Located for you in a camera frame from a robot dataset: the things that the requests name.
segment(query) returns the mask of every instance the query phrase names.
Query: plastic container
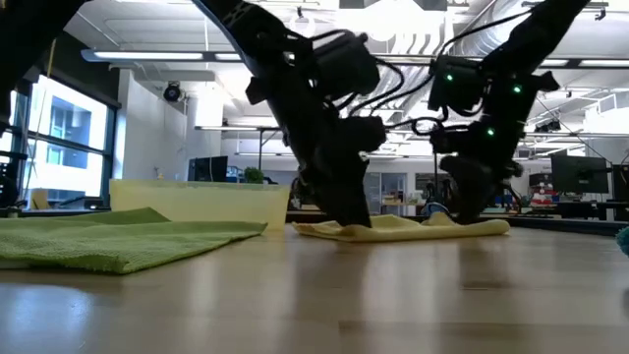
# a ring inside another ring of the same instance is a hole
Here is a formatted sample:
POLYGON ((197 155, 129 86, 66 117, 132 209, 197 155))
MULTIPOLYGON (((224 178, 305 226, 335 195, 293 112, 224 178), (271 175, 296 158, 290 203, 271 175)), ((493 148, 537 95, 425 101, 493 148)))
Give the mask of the plastic container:
POLYGON ((113 211, 152 207, 173 221, 265 222, 283 231, 289 186, 111 180, 113 211))

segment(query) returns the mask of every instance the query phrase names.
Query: green microfiber cloth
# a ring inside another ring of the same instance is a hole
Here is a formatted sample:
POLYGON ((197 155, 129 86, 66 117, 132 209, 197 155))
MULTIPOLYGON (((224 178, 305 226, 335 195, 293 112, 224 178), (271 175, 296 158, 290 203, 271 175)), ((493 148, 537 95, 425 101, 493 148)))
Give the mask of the green microfiber cloth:
POLYGON ((151 208, 0 219, 0 265, 127 274, 257 236, 265 227, 252 222, 171 222, 151 208))

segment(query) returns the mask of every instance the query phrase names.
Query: desk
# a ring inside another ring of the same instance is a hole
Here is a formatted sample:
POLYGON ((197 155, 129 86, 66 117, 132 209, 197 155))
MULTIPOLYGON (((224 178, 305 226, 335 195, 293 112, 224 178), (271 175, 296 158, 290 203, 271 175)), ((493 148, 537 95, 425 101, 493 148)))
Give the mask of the desk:
POLYGON ((128 276, 0 271, 2 354, 624 354, 612 239, 349 245, 292 228, 128 276))

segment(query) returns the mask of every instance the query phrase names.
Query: camera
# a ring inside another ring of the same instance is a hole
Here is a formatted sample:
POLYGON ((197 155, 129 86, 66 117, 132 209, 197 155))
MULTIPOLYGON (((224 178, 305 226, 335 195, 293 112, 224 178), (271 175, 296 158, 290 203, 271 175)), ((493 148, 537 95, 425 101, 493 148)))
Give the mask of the camera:
POLYGON ((164 99, 171 103, 181 102, 186 98, 186 93, 180 88, 179 82, 170 82, 168 87, 164 90, 164 99))

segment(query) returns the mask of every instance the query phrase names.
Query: yellow towel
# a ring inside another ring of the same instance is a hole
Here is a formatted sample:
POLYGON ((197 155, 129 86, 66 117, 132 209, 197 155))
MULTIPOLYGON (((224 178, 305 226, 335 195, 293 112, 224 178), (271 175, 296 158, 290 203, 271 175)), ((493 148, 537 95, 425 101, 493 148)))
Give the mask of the yellow towel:
POLYGON ((336 221, 293 226, 302 235, 345 242, 391 242, 444 239, 455 237, 497 236, 509 232, 509 223, 490 220, 472 225, 459 225, 445 213, 436 212, 419 223, 394 215, 372 216, 372 228, 361 225, 342 227, 336 221))

